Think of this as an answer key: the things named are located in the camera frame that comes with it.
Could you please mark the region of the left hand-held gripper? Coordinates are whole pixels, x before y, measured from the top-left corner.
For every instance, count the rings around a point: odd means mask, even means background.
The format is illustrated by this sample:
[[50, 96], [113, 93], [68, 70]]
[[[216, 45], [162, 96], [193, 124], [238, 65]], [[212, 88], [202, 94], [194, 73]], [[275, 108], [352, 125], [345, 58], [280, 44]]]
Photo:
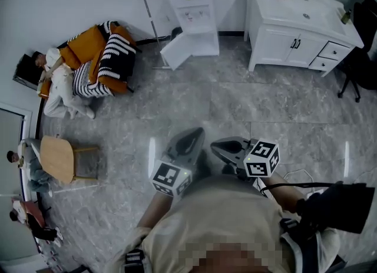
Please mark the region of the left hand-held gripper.
[[205, 139], [202, 127], [194, 127], [175, 135], [167, 146], [167, 153], [175, 159], [155, 160], [151, 184], [156, 191], [173, 198], [180, 197], [193, 181], [195, 163]]

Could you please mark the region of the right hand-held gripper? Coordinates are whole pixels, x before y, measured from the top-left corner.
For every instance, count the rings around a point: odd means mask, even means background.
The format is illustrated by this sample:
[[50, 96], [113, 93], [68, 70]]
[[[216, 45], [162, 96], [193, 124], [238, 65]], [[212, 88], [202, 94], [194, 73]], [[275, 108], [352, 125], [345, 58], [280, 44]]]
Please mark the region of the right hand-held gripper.
[[248, 178], [270, 178], [280, 162], [278, 142], [268, 139], [232, 136], [212, 142], [210, 148], [226, 164], [240, 166], [242, 163], [242, 173]]

